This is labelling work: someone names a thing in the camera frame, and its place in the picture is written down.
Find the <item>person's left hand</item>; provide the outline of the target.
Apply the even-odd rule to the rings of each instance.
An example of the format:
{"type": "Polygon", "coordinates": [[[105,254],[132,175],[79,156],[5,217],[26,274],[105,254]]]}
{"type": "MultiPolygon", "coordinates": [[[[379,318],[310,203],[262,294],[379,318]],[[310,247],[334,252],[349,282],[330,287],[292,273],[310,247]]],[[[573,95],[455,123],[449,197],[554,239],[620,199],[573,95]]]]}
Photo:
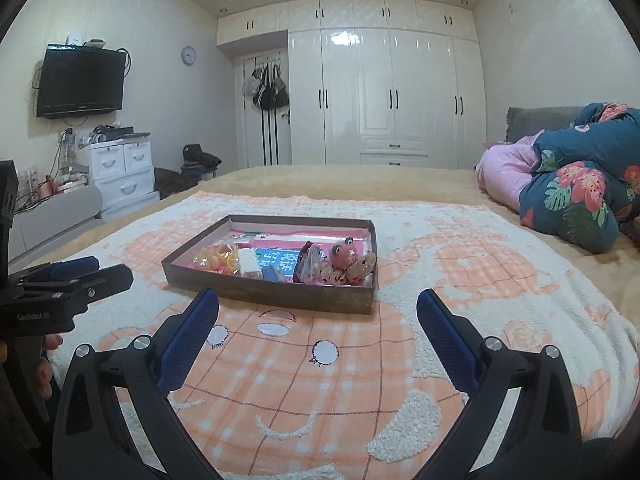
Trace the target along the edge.
{"type": "MultiPolygon", "coordinates": [[[[42,348],[47,351],[56,350],[63,343],[63,337],[60,334],[49,334],[43,337],[42,348]]],[[[9,349],[4,341],[0,341],[0,360],[1,363],[8,359],[9,349]]],[[[53,377],[52,366],[43,356],[40,358],[35,368],[35,378],[37,391],[44,400],[50,399],[52,396],[51,380],[53,377]]]]}

